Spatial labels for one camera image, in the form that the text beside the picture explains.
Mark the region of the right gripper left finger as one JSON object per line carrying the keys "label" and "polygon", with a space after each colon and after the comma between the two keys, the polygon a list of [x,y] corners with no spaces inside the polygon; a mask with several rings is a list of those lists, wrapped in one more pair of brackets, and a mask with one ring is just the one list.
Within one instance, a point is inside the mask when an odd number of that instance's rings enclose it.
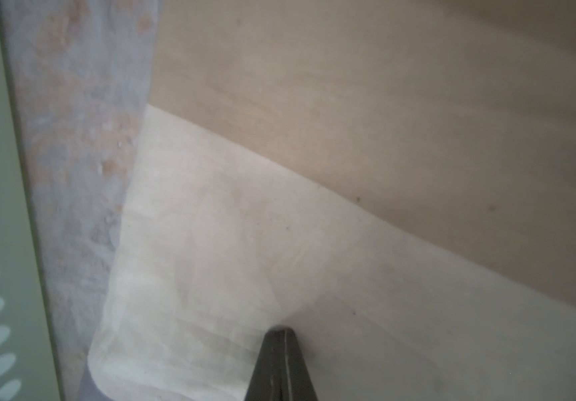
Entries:
{"label": "right gripper left finger", "polygon": [[245,401],[280,401],[283,399],[282,367],[285,327],[272,327],[265,335]]}

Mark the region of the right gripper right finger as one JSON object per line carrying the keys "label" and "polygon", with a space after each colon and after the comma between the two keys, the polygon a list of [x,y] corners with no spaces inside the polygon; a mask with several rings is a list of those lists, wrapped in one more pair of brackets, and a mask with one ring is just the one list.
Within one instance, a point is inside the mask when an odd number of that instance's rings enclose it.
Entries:
{"label": "right gripper right finger", "polygon": [[318,400],[296,332],[289,327],[284,329],[284,400]]}

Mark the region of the beige cream grey pillowcase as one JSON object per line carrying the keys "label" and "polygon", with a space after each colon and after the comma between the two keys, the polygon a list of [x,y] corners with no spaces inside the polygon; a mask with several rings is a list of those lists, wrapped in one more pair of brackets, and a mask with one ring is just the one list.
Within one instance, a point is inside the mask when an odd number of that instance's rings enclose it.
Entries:
{"label": "beige cream grey pillowcase", "polygon": [[90,381],[576,400],[576,1],[166,1]]}

